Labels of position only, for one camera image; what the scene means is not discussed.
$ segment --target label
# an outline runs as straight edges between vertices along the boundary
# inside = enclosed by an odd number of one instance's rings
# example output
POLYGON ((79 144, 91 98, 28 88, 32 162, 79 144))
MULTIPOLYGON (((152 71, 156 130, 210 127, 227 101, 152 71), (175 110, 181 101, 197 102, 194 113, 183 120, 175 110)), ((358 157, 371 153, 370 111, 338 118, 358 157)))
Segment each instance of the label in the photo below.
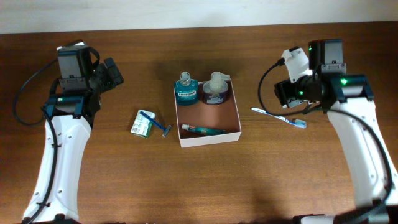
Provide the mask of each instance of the label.
POLYGON ((192 92, 189 93, 177 93, 179 97, 191 97, 191 96, 196 96, 196 94, 197 94, 196 90, 193 90, 192 92))
POLYGON ((138 110, 136 120, 134 120, 134 124, 132 125, 132 128, 131 128, 131 133, 146 135, 148 128, 149 128, 150 121, 148 119, 146 119, 145 117, 143 117, 143 115, 139 114, 141 111, 143 111, 145 114, 147 114, 151 118, 155 118, 155 114, 152 112, 138 110))
POLYGON ((190 101, 194 100, 197 97, 196 90, 188 90, 188 91, 178 91, 176 93, 177 101, 190 101))
POLYGON ((204 93, 203 102, 209 105, 217 105, 223 103, 227 99, 228 90, 222 93, 204 93))

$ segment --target toothpaste tube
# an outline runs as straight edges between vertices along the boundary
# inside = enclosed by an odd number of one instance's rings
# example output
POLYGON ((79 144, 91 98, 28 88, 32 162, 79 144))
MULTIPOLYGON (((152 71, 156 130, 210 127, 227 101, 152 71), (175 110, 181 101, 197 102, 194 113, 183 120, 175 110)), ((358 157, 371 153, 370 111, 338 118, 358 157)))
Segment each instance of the toothpaste tube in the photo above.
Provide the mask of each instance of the toothpaste tube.
POLYGON ((225 134, 225 130, 218 130, 218 129, 210 129, 210 128, 203 128, 203 127, 195 127, 192 125, 187 125, 183 124, 182 129, 193 132, 193 133, 198 133, 198 134, 203 134, 205 136, 213 136, 213 135, 218 135, 218 134, 225 134))

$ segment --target bottle cap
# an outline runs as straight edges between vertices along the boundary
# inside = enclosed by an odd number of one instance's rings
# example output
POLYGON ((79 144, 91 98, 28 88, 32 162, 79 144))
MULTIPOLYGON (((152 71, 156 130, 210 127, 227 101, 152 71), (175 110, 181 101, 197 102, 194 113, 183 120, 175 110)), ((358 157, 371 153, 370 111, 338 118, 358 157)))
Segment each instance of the bottle cap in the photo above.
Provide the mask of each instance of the bottle cap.
POLYGON ((211 80, 209 83, 209 87, 213 91, 217 91, 223 87, 223 82, 225 80, 230 80, 229 75, 222 74, 221 72, 213 72, 211 74, 211 80))
POLYGON ((188 79, 191 79, 191 75, 188 73, 188 72, 183 72, 183 73, 181 73, 181 75, 180 75, 180 79, 181 80, 188 80, 188 79))

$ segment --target toothbrush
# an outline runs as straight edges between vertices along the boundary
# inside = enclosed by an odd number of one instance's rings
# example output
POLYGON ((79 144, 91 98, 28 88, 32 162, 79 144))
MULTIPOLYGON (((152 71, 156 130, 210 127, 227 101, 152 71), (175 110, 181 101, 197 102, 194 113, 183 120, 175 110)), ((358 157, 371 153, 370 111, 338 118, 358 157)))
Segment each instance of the toothbrush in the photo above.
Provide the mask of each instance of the toothbrush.
POLYGON ((296 119, 296 120, 293 122, 293 121, 290 121, 290 120, 286 119, 286 118, 283 117, 283 116, 274 116, 274 115, 271 115, 271 114, 267 113, 266 111, 264 111, 264 110, 262 110, 262 109, 259 109, 259 108, 251 108, 251 109, 254 110, 255 112, 262 113, 262 114, 266 114, 266 115, 269 115, 269 116, 273 116, 274 118, 278 118, 278 119, 280 119, 280 120, 282 120, 282 121, 285 121, 286 123, 289 123, 289 124, 291 124, 291 125, 293 125, 293 126, 295 126, 295 127, 298 127, 298 128, 306 128, 306 127, 307 127, 307 123, 306 123, 305 121, 300 120, 300 119, 296 119))

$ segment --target white wall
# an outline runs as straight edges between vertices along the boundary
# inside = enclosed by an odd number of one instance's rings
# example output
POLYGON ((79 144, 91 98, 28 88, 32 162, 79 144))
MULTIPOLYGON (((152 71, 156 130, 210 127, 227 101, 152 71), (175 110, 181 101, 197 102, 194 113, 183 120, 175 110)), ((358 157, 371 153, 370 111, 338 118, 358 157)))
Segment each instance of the white wall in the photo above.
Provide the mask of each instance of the white wall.
POLYGON ((0 33, 398 20, 398 0, 0 0, 0 33))

